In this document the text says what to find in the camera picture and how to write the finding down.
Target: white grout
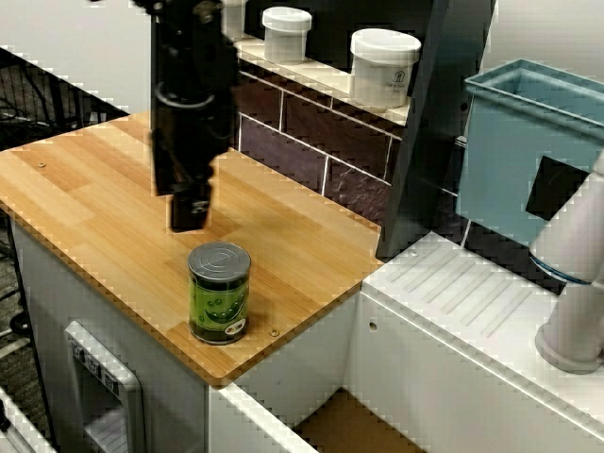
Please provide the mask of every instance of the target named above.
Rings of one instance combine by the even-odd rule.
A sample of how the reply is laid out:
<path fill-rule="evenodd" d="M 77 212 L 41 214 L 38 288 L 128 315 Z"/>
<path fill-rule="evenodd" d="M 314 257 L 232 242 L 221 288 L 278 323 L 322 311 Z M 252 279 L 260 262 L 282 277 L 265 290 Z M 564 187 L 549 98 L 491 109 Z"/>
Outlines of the white grout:
<path fill-rule="evenodd" d="M 325 159 L 325 171 L 323 172 L 323 187 L 321 188 L 321 195 L 325 196 L 325 186 L 327 185 L 327 168 L 329 166 L 329 158 Z"/>
<path fill-rule="evenodd" d="M 286 90 L 284 88 L 279 87 L 278 85 L 275 85 L 274 83 L 267 82 L 263 78 L 256 77 L 255 75 L 249 74 L 249 73 L 247 73 L 245 71 L 241 71 L 241 73 L 244 76 L 248 76 L 250 78 L 253 78 L 254 80 L 258 80 L 259 82 L 265 83 L 266 85 L 268 85 L 270 87 L 277 88 L 278 90 L 281 90 L 282 92 L 286 92 L 287 94 L 291 94 L 292 96 L 295 96 L 295 97 L 298 97 L 300 99 L 303 99 L 304 101 L 310 102 L 311 104 L 314 104 L 315 106 L 318 106 L 318 107 L 320 107 L 322 109 L 329 110 L 332 113 L 335 113 L 336 115 L 343 116 L 344 118 L 346 118 L 346 119 L 348 119 L 350 121 L 354 121 L 355 123 L 358 123 L 358 124 L 363 125 L 365 127 L 369 127 L 370 129 L 373 129 L 373 130 L 375 130 L 377 132 L 381 132 L 382 134 L 387 135 L 388 137 L 395 138 L 395 139 L 400 139 L 400 137 L 397 137 L 392 132 L 387 132 L 387 131 L 385 131 L 383 129 L 380 129 L 379 127 L 375 127 L 375 126 L 369 125 L 367 123 L 364 123 L 363 121 L 358 120 L 357 118 L 353 118 L 352 116 L 348 116 L 345 113 L 341 113 L 338 110 L 334 110 L 332 107 L 326 107 L 326 106 L 324 106 L 323 104 L 321 104 L 319 102 L 316 102 L 316 101 L 313 101 L 312 99 L 309 99 L 308 97 L 301 96 L 300 94 L 297 94 L 295 92 L 290 92 L 289 90 Z M 333 97 L 331 98 L 331 106 L 333 106 Z"/>
<path fill-rule="evenodd" d="M 448 193 L 449 195 L 453 195 L 453 196 L 457 197 L 457 194 L 456 194 L 456 193 L 453 193 L 453 192 L 451 192 L 451 191 L 448 191 L 447 189 L 441 189 L 441 191 L 443 191 L 444 193 Z"/>
<path fill-rule="evenodd" d="M 285 99 L 285 92 L 281 91 L 281 102 L 280 102 L 280 106 L 279 106 L 279 131 L 283 130 L 283 115 L 285 115 L 285 112 L 283 111 L 284 99 Z"/>
<path fill-rule="evenodd" d="M 468 226 L 465 228 L 465 232 L 463 233 L 463 240 L 461 241 L 461 248 L 465 247 L 465 243 L 468 240 L 468 233 L 470 232 L 471 225 L 472 225 L 472 221 L 468 220 Z"/>
<path fill-rule="evenodd" d="M 384 177 L 388 174 L 388 159 L 390 158 L 390 150 L 393 148 L 393 138 L 388 142 L 388 151 L 386 152 L 386 165 L 384 166 Z"/>
<path fill-rule="evenodd" d="M 242 122 L 243 122 L 243 118 L 241 113 L 239 113 L 239 139 L 237 140 L 237 151 L 239 151 L 241 153 L 242 151 Z"/>
<path fill-rule="evenodd" d="M 359 172 L 359 173 L 363 173 L 364 175 L 367 175 L 367 176 L 369 176 L 369 177 L 372 177 L 373 179 L 375 179 L 375 180 L 377 180 L 377 181 L 379 181 L 379 182 L 383 182 L 383 183 L 384 183 L 384 184 L 386 184 L 387 186 L 391 186 L 391 187 L 392 187 L 392 184 L 390 184 L 389 182 L 385 181 L 384 179 L 380 179 L 379 177 L 374 176 L 374 175 L 372 175 L 371 173 L 367 173 L 366 171 L 362 170 L 361 168 L 358 168 L 358 167 L 355 167 L 355 166 L 353 166 L 353 165 L 350 165 L 350 164 L 349 164 L 348 162 L 346 162 L 345 160 L 341 160 L 341 159 L 338 159 L 338 158 L 336 158 L 336 157 L 334 157 L 334 156 L 331 156 L 330 154 L 326 153 L 325 151 L 323 151 L 323 150 L 321 150 L 321 149 L 319 149 L 319 148 L 317 148 L 317 147 L 315 147 L 315 146 L 312 146 L 311 144 L 308 144 L 308 143 L 306 143 L 306 142 L 302 142 L 300 139 L 297 139 L 296 137 L 293 137 L 293 136 L 291 136 L 291 135 L 288 135 L 288 134 L 286 134 L 285 132 L 281 132 L 281 131 L 277 130 L 276 128 L 272 127 L 272 126 L 268 126 L 267 124 L 263 123 L 262 121 L 259 121 L 259 120 L 257 120 L 256 118 L 252 118 L 251 116 L 248 116 L 248 115 L 246 115 L 245 113 L 241 113 L 241 115 L 242 115 L 242 117 L 243 117 L 243 118 L 245 118 L 245 119 L 248 119 L 248 120 L 250 120 L 250 121 L 253 121 L 254 123 L 257 123 L 257 124 L 259 124 L 259 125 L 261 125 L 261 126 L 264 126 L 264 127 L 268 128 L 268 129 L 271 129 L 271 130 L 275 131 L 277 134 L 282 135 L 283 137 L 287 137 L 288 139 L 290 139 L 290 140 L 292 140 L 292 141 L 294 141 L 294 142 L 296 142 L 296 143 L 303 144 L 304 146 L 307 146 L 308 148 L 312 149 L 313 151 L 316 151 L 317 153 L 320 153 L 320 154 L 322 154 L 322 155 L 324 155 L 324 156 L 327 156 L 328 158 L 333 159 L 333 160 L 335 160 L 335 161 L 337 161 L 337 162 L 343 163 L 344 165 L 346 165 L 346 166 L 348 166 L 348 167 L 352 167 L 352 168 L 354 168 L 354 169 L 355 169 L 357 172 Z"/>
<path fill-rule="evenodd" d="M 28 344 L 29 344 L 28 338 L 20 338 L 16 342 L 13 342 L 13 343 L 9 344 L 8 346 L 3 347 L 2 349 L 0 349 L 0 359 L 3 359 L 7 355 L 12 354 L 15 351 L 18 351 L 19 349 L 21 349 L 24 346 L 27 346 Z"/>

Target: green can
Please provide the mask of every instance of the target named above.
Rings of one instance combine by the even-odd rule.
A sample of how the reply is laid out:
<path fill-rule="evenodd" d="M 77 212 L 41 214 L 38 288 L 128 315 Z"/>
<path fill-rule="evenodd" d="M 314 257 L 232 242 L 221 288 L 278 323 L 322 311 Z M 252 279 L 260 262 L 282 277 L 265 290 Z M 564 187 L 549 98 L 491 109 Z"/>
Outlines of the green can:
<path fill-rule="evenodd" d="M 189 329 L 202 342 L 230 344 L 247 331 L 251 262 L 234 243 L 204 243 L 189 255 Z"/>

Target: blue bin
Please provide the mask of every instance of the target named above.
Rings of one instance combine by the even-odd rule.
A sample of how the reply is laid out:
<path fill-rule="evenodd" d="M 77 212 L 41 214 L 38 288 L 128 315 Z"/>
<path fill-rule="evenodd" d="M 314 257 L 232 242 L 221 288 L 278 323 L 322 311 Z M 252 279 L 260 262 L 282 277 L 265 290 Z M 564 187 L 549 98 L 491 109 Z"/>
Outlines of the blue bin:
<path fill-rule="evenodd" d="M 519 59 L 466 79 L 474 95 L 456 212 L 530 245 L 541 159 L 590 172 L 604 148 L 604 85 Z"/>

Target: white wall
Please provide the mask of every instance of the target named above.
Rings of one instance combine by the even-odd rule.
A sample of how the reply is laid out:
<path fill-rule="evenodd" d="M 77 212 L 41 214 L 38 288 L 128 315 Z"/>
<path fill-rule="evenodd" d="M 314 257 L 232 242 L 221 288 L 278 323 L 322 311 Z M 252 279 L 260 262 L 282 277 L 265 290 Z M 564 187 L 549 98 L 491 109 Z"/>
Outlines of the white wall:
<path fill-rule="evenodd" d="M 150 108 L 150 26 L 127 0 L 0 0 L 0 46 L 130 113 Z"/>
<path fill-rule="evenodd" d="M 498 0 L 483 67 L 526 58 L 604 82 L 602 24 L 601 0 Z M 149 18 L 127 0 L 0 0 L 0 45 L 128 112 L 149 108 Z"/>
<path fill-rule="evenodd" d="M 483 69 L 524 58 L 604 83 L 603 24 L 601 0 L 498 0 Z"/>

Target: wooden tabletop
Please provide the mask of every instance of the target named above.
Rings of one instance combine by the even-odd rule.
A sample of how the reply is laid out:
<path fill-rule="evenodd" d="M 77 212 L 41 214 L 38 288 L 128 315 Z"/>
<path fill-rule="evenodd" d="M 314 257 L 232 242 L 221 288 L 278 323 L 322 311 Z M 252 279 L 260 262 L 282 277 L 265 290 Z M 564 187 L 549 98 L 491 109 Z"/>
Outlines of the wooden tabletop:
<path fill-rule="evenodd" d="M 229 151 L 203 230 L 168 227 L 148 114 L 0 153 L 0 208 L 207 383 L 221 387 L 321 318 L 381 262 L 379 227 Z M 210 346 L 188 328 L 187 258 L 227 241 L 251 256 L 249 329 Z M 277 330 L 278 336 L 271 332 Z"/>

